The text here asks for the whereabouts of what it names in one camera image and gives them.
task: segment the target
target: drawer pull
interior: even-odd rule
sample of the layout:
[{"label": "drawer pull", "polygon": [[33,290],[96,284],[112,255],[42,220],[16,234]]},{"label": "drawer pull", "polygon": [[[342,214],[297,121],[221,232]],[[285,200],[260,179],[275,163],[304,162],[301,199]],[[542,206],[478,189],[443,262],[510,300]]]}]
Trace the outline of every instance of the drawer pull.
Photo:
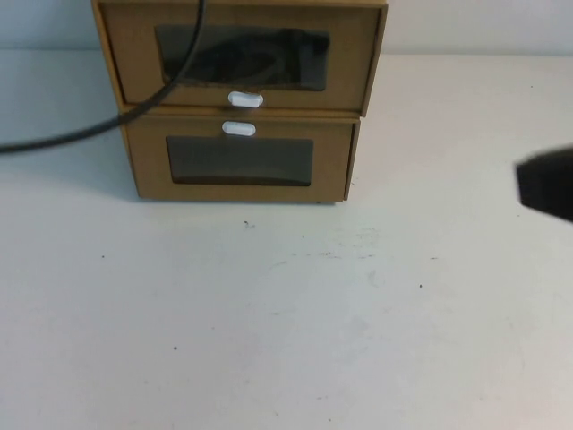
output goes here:
[{"label": "drawer pull", "polygon": [[247,92],[232,91],[229,93],[229,102],[237,108],[260,108],[264,98],[261,94],[249,94]]},{"label": "drawer pull", "polygon": [[237,123],[234,121],[226,121],[223,124],[223,131],[226,134],[231,134],[233,136],[246,136],[251,137],[257,133],[257,128],[253,124],[249,123]]}]

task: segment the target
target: drawer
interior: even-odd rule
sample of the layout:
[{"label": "drawer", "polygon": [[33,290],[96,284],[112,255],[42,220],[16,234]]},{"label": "drawer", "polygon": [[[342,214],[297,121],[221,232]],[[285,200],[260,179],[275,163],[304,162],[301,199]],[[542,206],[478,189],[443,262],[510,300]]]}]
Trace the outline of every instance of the drawer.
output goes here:
[{"label": "drawer", "polygon": [[[196,4],[101,3],[124,103],[146,99],[181,67]],[[184,84],[164,103],[229,108],[232,92],[263,108],[363,113],[380,53],[386,7],[239,5],[210,2]]]},{"label": "drawer", "polygon": [[357,128],[351,120],[146,116],[126,135],[143,198],[341,202]]}]

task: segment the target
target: white wall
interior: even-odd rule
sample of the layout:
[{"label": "white wall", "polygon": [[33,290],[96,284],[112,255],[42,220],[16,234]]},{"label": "white wall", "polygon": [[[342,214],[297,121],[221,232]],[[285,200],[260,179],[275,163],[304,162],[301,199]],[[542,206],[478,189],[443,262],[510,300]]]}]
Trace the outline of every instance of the white wall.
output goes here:
[{"label": "white wall", "polygon": [[[98,46],[89,0],[0,0],[0,47]],[[387,52],[573,55],[572,0],[389,0]]]}]

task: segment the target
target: dark object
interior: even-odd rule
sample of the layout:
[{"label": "dark object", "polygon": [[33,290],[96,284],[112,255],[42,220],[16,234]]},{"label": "dark object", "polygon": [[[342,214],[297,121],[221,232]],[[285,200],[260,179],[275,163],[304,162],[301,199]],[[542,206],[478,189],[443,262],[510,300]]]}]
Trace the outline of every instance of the dark object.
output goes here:
[{"label": "dark object", "polygon": [[168,136],[167,150],[176,184],[310,186],[312,181],[308,139]]},{"label": "dark object", "polygon": [[517,165],[524,206],[573,221],[573,149],[555,150]]},{"label": "dark object", "polygon": [[[191,25],[156,28],[169,80],[181,70],[193,30]],[[329,45],[323,31],[210,25],[182,83],[323,91]]]}]

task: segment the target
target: black cord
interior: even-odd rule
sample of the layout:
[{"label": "black cord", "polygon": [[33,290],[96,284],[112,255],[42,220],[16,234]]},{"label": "black cord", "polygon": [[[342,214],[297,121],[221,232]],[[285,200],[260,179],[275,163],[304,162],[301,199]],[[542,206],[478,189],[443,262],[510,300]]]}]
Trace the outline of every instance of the black cord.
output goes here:
[{"label": "black cord", "polygon": [[181,80],[187,74],[187,71],[191,67],[195,53],[197,52],[197,47],[199,46],[199,39],[201,38],[201,32],[205,23],[205,13],[207,11],[207,0],[199,0],[199,6],[197,9],[197,22],[195,24],[195,29],[193,31],[191,44],[185,55],[184,64],[181,70],[175,78],[173,78],[169,83],[167,83],[161,90],[153,94],[147,100],[144,100],[137,107],[134,107],[129,112],[122,115],[118,115],[115,118],[108,119],[99,124],[92,125],[76,132],[71,132],[67,134],[62,134],[59,136],[50,137],[47,139],[40,139],[36,141],[28,142],[14,142],[7,144],[0,144],[0,155],[3,154],[14,154],[18,152],[27,151],[38,151],[46,150],[48,148],[54,148],[59,146],[68,145],[70,143],[80,142],[90,137],[98,136],[103,133],[107,133],[114,130],[122,125],[127,125],[139,119],[141,116],[147,114],[153,108],[158,107],[163,100],[166,99],[171,92],[177,87]]}]

